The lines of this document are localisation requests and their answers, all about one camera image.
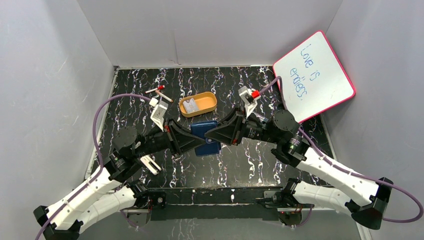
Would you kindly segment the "blue leather card holder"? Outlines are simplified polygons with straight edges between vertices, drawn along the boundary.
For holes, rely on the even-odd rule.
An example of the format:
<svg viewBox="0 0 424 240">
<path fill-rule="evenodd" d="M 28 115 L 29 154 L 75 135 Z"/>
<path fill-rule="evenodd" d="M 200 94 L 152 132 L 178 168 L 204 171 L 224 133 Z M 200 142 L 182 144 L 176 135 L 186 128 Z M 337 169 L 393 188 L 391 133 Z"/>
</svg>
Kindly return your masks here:
<svg viewBox="0 0 424 240">
<path fill-rule="evenodd" d="M 194 149 L 197 157 L 217 155 L 221 151 L 221 144 L 216 140 L 205 137 L 205 133 L 218 126 L 216 120 L 193 123 L 190 126 L 191 134 L 204 140 L 204 144 Z"/>
</svg>

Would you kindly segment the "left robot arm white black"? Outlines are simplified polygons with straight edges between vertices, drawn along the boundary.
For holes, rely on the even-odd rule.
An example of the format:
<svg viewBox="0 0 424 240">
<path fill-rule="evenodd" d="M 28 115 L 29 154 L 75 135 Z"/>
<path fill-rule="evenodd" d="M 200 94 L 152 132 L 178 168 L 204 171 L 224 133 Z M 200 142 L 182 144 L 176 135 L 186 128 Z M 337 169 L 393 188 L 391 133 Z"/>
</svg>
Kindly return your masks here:
<svg viewBox="0 0 424 240">
<path fill-rule="evenodd" d="M 147 135 L 138 134 L 133 126 L 121 128 L 112 139 L 111 154 L 106 161 L 100 161 L 88 179 L 58 202 L 33 211 L 41 225 L 38 236 L 46 240 L 76 240 L 91 225 L 115 212 L 150 205 L 146 186 L 138 180 L 130 182 L 129 178 L 142 166 L 152 172 L 158 170 L 151 154 L 169 149 L 172 154 L 181 155 L 204 144 L 204 134 L 173 119 Z"/>
</svg>

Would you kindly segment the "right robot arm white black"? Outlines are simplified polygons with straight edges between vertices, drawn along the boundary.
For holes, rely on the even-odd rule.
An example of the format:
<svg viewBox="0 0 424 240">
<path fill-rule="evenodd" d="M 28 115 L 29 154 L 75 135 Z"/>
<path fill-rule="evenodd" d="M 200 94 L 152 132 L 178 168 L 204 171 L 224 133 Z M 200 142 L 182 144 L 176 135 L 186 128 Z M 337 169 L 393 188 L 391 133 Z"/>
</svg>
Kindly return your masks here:
<svg viewBox="0 0 424 240">
<path fill-rule="evenodd" d="M 344 165 L 313 149 L 301 134 L 300 125 L 288 110 L 278 110 L 267 122 L 246 117 L 235 108 L 206 138 L 236 145 L 243 138 L 276 144 L 271 153 L 282 163 L 319 177 L 328 186 L 316 186 L 291 178 L 281 192 L 266 193 L 261 203 L 269 207 L 314 205 L 352 217 L 358 224 L 378 230 L 391 195 L 391 181 L 360 178 Z"/>
</svg>

